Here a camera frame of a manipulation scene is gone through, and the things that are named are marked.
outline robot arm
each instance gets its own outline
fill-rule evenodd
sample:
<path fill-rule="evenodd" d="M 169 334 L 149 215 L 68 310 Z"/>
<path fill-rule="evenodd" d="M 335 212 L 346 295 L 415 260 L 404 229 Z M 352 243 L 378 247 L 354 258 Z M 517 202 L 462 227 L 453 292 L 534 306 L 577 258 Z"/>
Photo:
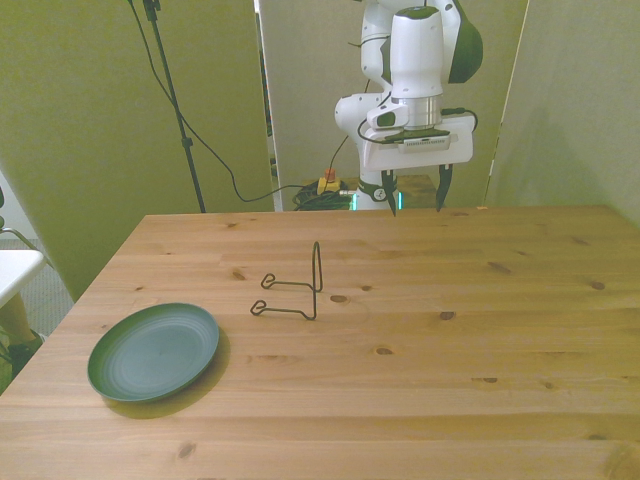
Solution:
<path fill-rule="evenodd" d="M 451 165 L 471 159 L 475 120 L 443 119 L 442 85 L 473 76 L 482 40 L 458 0 L 368 0 L 361 58 L 364 75 L 384 92 L 343 98 L 336 121 L 358 147 L 358 204 L 389 203 L 395 213 L 394 170 L 446 165 L 440 186 L 448 189 Z M 439 209 L 446 190 L 438 193 Z"/>

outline ceramic plate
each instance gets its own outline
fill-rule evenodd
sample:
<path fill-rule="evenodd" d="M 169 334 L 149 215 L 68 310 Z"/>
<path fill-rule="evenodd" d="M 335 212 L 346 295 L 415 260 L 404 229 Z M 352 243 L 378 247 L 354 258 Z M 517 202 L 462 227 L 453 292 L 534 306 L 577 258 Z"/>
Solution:
<path fill-rule="evenodd" d="M 211 363 L 218 325 L 195 305 L 155 305 L 128 316 L 100 339 L 89 381 L 104 397 L 145 402 L 189 385 Z"/>

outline beige wall panel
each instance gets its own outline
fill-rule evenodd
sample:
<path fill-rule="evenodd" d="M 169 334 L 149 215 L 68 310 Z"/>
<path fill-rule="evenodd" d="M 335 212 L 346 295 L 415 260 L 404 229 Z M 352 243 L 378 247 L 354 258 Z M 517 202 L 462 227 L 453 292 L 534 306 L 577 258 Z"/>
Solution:
<path fill-rule="evenodd" d="M 493 205 L 607 204 L 640 225 L 640 8 L 531 0 Z"/>
<path fill-rule="evenodd" d="M 526 0 L 466 0 L 465 12 L 480 30 L 485 58 L 476 76 L 445 89 L 447 107 L 463 106 L 480 117 L 474 159 L 456 167 L 448 205 L 479 205 L 495 152 Z M 364 91 L 360 42 L 364 3 L 351 0 L 261 0 L 274 136 L 281 184 L 321 176 L 344 138 L 334 121 L 342 96 Z M 340 176 L 357 176 L 351 141 L 335 165 Z M 437 168 L 428 169 L 438 182 Z M 285 194 L 291 209 L 295 189 Z"/>
<path fill-rule="evenodd" d="M 185 117 L 245 196 L 268 192 L 253 2 L 161 3 Z M 198 211 L 175 114 L 126 1 L 2 2 L 0 49 L 0 162 L 77 298 L 145 214 Z M 237 200 L 226 170 L 197 144 L 194 157 L 209 211 L 273 208 Z"/>

